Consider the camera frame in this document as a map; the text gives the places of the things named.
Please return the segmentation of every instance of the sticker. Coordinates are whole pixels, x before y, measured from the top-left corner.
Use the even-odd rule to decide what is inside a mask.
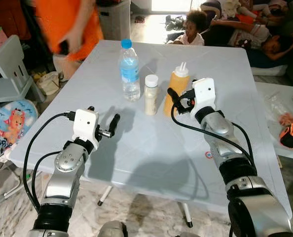
[[[206,158],[208,158],[208,159],[211,159],[212,158],[212,154],[211,154],[211,152],[206,152]]]

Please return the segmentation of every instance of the floor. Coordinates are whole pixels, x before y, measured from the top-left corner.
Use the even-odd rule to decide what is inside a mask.
[[[134,23],[132,17],[131,38],[133,41],[148,43],[163,43],[166,38],[164,29],[165,15],[146,16],[144,24]],[[254,77],[255,81],[268,83],[288,84],[281,77]],[[47,101],[38,105],[42,112],[55,95],[48,97]],[[280,157],[281,169],[291,207],[293,210],[293,159]],[[37,195],[42,194],[47,174],[37,177]],[[0,173],[0,194],[9,190],[14,181],[10,172]],[[81,182],[73,215],[70,219],[69,235],[71,237],[94,237],[99,228],[107,221],[119,220],[127,224],[130,237],[174,237],[181,232],[191,232],[202,237],[228,236],[230,222],[227,217],[218,213],[206,212],[200,207],[190,203],[190,212],[194,227],[189,229],[183,219],[181,207],[175,201],[162,198],[139,195],[128,190],[114,188],[101,207],[97,206],[105,184],[96,182]],[[0,237],[26,236],[33,227],[37,214],[30,204],[24,190],[0,204]]]

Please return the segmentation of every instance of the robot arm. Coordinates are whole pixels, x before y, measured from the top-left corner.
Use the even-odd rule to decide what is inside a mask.
[[[29,237],[68,237],[69,219],[79,190],[79,179],[85,163],[98,149],[103,136],[114,135],[120,115],[116,114],[109,130],[101,130],[98,113],[93,107],[77,110],[73,125],[73,141],[68,141],[54,160],[55,170],[48,182]]]
[[[224,118],[222,112],[216,112],[214,109],[213,79],[194,81],[192,87],[191,91],[181,97],[169,88],[168,93],[178,111],[190,112],[191,117],[201,124],[204,131],[239,144],[234,136],[233,124]],[[182,98],[189,100],[188,108],[181,106]],[[254,163],[240,149],[228,142],[207,134],[204,138],[211,148],[213,159],[225,183],[231,228],[235,235],[274,237],[284,233],[285,236],[293,236],[285,209],[263,179],[257,176]]]

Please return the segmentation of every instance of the water bottle label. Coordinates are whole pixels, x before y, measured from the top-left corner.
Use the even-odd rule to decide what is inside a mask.
[[[138,66],[132,69],[120,68],[121,77],[123,82],[135,82],[139,79],[139,68]]]

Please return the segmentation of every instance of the small white bottle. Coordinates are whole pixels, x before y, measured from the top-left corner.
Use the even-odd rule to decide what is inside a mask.
[[[158,76],[153,74],[147,75],[145,83],[145,114],[155,115],[157,111]]]

